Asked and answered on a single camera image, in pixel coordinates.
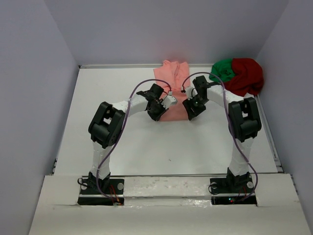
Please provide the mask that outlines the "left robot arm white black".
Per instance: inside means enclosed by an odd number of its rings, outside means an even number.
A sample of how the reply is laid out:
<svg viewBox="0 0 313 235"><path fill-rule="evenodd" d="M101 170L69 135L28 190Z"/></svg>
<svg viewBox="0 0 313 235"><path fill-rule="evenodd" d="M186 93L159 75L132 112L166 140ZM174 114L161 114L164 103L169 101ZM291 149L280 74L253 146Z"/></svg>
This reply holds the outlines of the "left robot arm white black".
<svg viewBox="0 0 313 235"><path fill-rule="evenodd" d="M87 186L97 193L104 193L110 182L110 155L117 146L126 127L128 118L140 112L147 112L154 121L159 121L177 100L169 91L153 84L147 91L133 91L130 98L114 104L102 102L88 132L93 142L93 161L88 174Z"/></svg>

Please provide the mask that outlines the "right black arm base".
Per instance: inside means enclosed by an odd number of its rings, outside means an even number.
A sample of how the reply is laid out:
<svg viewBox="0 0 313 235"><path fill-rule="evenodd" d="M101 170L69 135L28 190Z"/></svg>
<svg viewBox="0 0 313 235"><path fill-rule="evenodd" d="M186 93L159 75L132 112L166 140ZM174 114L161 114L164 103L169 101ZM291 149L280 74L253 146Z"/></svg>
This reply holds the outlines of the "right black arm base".
<svg viewBox="0 0 313 235"><path fill-rule="evenodd" d="M254 185L251 178L240 183L235 188L226 184L226 178L211 178L208 191L211 194L211 204L217 205L257 205Z"/></svg>

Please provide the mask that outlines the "red t shirt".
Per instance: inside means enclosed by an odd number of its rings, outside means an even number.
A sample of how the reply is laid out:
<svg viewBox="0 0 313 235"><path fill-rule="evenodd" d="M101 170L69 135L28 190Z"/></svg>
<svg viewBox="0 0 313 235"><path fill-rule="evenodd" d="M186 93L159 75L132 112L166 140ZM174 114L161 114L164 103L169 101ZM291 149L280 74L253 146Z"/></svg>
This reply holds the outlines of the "red t shirt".
<svg viewBox="0 0 313 235"><path fill-rule="evenodd" d="M231 68L235 76L224 83L225 88L239 96L258 95L264 85L262 67L251 58L234 58Z"/></svg>

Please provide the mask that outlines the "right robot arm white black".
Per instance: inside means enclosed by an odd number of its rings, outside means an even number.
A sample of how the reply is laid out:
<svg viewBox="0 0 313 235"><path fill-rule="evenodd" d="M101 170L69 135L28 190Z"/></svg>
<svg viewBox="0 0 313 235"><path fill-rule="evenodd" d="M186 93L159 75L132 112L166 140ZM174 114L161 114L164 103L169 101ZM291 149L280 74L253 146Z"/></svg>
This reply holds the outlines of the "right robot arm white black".
<svg viewBox="0 0 313 235"><path fill-rule="evenodd" d="M207 81L203 72L195 73L192 86L181 86L186 94L183 101L188 119L192 120L206 110L209 101L224 108L228 129L233 139L230 165L226 176L212 178L208 187L212 195L244 193L251 196L257 186L251 177L255 169L249 161L254 139L262 128L256 99L244 98L228 91L221 79Z"/></svg>

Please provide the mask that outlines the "pink t shirt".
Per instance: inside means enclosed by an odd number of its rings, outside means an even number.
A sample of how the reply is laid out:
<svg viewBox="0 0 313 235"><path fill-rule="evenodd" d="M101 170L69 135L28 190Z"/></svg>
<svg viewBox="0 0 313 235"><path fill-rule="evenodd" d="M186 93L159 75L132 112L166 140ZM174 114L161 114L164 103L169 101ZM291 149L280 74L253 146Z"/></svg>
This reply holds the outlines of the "pink t shirt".
<svg viewBox="0 0 313 235"><path fill-rule="evenodd" d="M170 84L172 95L178 101L176 105L169 107L169 110L161 116L159 121L188 120L187 111L182 103L187 96L185 93L181 92L181 85L189 76L188 63L164 60L161 67L154 69L154 76L155 79L163 80Z"/></svg>

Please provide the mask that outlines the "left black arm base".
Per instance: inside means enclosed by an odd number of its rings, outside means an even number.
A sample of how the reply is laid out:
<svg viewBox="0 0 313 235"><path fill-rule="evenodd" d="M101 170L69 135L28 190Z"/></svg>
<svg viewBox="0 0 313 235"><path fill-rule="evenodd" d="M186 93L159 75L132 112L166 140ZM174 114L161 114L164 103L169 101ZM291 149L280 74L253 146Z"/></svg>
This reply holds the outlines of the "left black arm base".
<svg viewBox="0 0 313 235"><path fill-rule="evenodd" d="M98 190L87 177L77 180L80 186L77 203L81 206L123 206L124 183L122 178L111 178L106 188Z"/></svg>

